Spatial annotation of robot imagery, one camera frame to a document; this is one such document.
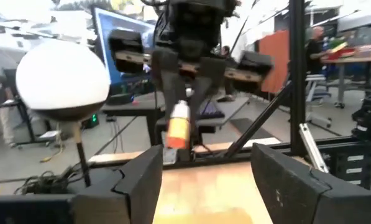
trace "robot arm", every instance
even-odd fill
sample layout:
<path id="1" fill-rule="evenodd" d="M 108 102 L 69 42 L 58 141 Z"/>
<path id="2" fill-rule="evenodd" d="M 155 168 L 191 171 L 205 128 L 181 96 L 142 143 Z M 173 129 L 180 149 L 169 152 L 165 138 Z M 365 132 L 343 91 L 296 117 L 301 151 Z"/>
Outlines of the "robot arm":
<path id="1" fill-rule="evenodd" d="M 167 0 L 143 2 L 165 6 L 154 32 L 151 55 L 144 54 L 140 33 L 114 30 L 109 46 L 120 72 L 137 73 L 143 64 L 150 65 L 152 80 L 165 97 L 166 118 L 179 100 L 188 100 L 190 122 L 194 128 L 199 106 L 214 94 L 225 77 L 245 82 L 262 82 L 272 68 L 270 58 L 244 52 L 239 64 L 227 66 L 226 59 L 212 53 L 219 43 L 221 24 L 231 17 L 239 3 L 236 0 Z M 186 98 L 186 85 L 194 91 Z"/>

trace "metal rod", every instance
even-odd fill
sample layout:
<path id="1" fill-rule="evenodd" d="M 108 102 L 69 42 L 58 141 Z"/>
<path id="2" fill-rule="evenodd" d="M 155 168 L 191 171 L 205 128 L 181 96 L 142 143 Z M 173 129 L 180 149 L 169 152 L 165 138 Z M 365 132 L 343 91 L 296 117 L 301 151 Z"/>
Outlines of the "metal rod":
<path id="1" fill-rule="evenodd" d="M 251 137 L 261 128 L 261 126 L 268 120 L 273 112 L 279 107 L 280 103 L 284 98 L 288 96 L 291 91 L 292 82 L 287 84 L 284 89 L 271 101 L 266 109 L 259 115 L 259 117 L 253 122 L 253 124 L 247 129 L 247 131 L 234 143 L 229 146 L 226 152 L 226 157 L 232 157 L 250 140 Z"/>
<path id="2" fill-rule="evenodd" d="M 309 130 L 307 124 L 300 124 L 300 134 L 303 138 L 305 148 L 308 151 L 309 158 L 311 159 L 311 162 L 314 165 L 315 169 L 328 174 L 329 168 L 327 168 L 327 165 L 322 158 L 322 155 L 315 143 L 314 137 L 312 137 L 311 131 Z"/>
<path id="3" fill-rule="evenodd" d="M 237 41 L 238 41 L 239 38 L 240 38 L 240 35 L 242 35 L 243 29 L 245 28 L 246 23 L 247 23 L 247 21 L 249 20 L 249 16 L 246 17 L 245 22 L 244 22 L 243 25 L 242 25 L 242 28 L 240 28 L 240 31 L 239 31 L 239 33 L 238 33 L 237 36 L 236 36 L 235 42 L 234 42 L 234 44 L 232 45 L 232 47 L 231 47 L 231 49 L 230 49 L 231 51 L 229 52 L 229 56 L 232 56 L 232 52 L 234 51 L 234 48 L 235 48 L 235 46 L 236 46 Z"/>
<path id="4" fill-rule="evenodd" d="M 290 0 L 290 73 L 293 81 L 290 107 L 290 144 L 293 154 L 305 156 L 298 125 L 305 123 L 305 9 L 304 1 Z"/>
<path id="5" fill-rule="evenodd" d="M 76 148 L 79 154 L 80 167 L 83 173 L 83 178 L 85 180 L 86 187 L 89 187 L 91 186 L 90 174 L 88 172 L 89 167 L 86 161 L 85 150 L 83 149 L 83 144 L 81 142 L 80 123 L 78 122 L 73 125 L 73 139 L 76 142 Z"/>

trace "wooden table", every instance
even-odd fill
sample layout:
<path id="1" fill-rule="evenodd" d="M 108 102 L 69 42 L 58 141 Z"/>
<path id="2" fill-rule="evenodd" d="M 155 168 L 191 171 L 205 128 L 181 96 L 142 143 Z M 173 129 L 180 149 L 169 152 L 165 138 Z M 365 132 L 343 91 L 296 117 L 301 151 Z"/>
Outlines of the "wooden table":
<path id="1" fill-rule="evenodd" d="M 322 63 L 335 63 L 339 66 L 339 94 L 337 96 L 336 106 L 343 108 L 344 107 L 344 92 L 346 91 L 345 85 L 345 66 L 346 63 L 359 63 L 359 62 L 371 62 L 371 57 L 347 57 L 339 58 L 335 60 L 322 59 Z"/>
<path id="2" fill-rule="evenodd" d="M 222 148 L 230 143 L 212 144 Z M 130 159 L 132 154 L 103 155 L 91 161 Z M 165 170 L 154 224 L 270 224 L 249 162 Z"/>

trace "wooden surface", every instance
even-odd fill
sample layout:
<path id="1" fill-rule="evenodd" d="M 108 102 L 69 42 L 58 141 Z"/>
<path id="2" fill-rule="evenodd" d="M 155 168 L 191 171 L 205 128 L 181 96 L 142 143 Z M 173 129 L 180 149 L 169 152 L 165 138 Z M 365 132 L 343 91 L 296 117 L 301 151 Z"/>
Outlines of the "wooden surface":
<path id="1" fill-rule="evenodd" d="M 280 141 L 277 138 L 264 138 L 264 139 L 253 139 L 248 140 L 244 147 L 253 146 L 253 143 L 260 143 L 264 145 L 272 145 L 272 144 L 279 144 Z M 206 145 L 212 151 L 220 151 L 227 149 L 232 142 L 224 142 L 224 143 L 217 143 L 217 144 L 208 144 Z M 203 146 L 196 146 L 194 148 L 195 152 L 206 152 L 206 148 Z M 126 152 L 126 153 L 118 153 L 118 154 L 101 154 L 97 156 L 93 156 L 89 159 L 88 162 L 95 163 L 95 162 L 112 162 L 112 161 L 123 161 L 134 159 L 139 156 L 143 151 L 137 152 Z"/>
<path id="2" fill-rule="evenodd" d="M 254 139 L 247 144 L 277 144 L 276 138 Z M 231 142 L 210 144 L 220 150 Z M 142 152 L 105 154 L 89 162 L 132 159 Z M 302 158 L 297 161 L 307 164 Z M 241 162 L 189 169 L 165 170 L 153 224 L 271 224 L 255 184 L 251 164 Z"/>

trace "computer screen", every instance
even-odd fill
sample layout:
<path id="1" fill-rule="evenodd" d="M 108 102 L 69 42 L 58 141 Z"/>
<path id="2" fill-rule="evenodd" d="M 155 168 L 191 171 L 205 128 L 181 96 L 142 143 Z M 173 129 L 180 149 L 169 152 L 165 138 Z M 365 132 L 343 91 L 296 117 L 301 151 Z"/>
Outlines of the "computer screen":
<path id="1" fill-rule="evenodd" d="M 149 53 L 150 49 L 153 47 L 152 37 L 155 25 L 98 7 L 92 8 L 92 13 L 94 28 L 98 36 L 95 43 L 96 50 L 99 52 L 98 56 L 104 62 L 106 71 L 111 77 L 111 84 L 128 83 L 148 78 L 146 73 L 128 75 L 116 70 L 114 60 L 111 57 L 111 50 L 109 49 L 108 37 L 113 29 L 140 32 L 144 52 Z"/>

